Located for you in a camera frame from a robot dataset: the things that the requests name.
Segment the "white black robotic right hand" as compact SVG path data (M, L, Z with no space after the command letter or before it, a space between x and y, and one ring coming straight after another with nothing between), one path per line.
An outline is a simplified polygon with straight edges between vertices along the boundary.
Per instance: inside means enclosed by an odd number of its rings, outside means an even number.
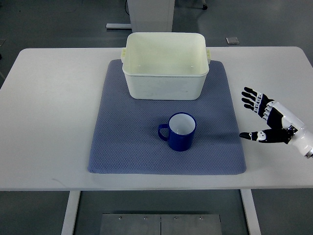
M255 132L241 132L239 136L260 143L291 144L305 156L313 149L313 134L306 125L279 102L264 93L245 87L242 91L244 107L256 113L266 122L269 129Z

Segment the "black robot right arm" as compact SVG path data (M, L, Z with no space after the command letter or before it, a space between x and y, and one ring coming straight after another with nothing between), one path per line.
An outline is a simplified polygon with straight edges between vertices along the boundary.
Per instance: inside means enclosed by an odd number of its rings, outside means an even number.
M305 157L306 157L307 159L311 158L312 156L313 156L313 149L311 149L309 152L307 152L307 153L305 154Z

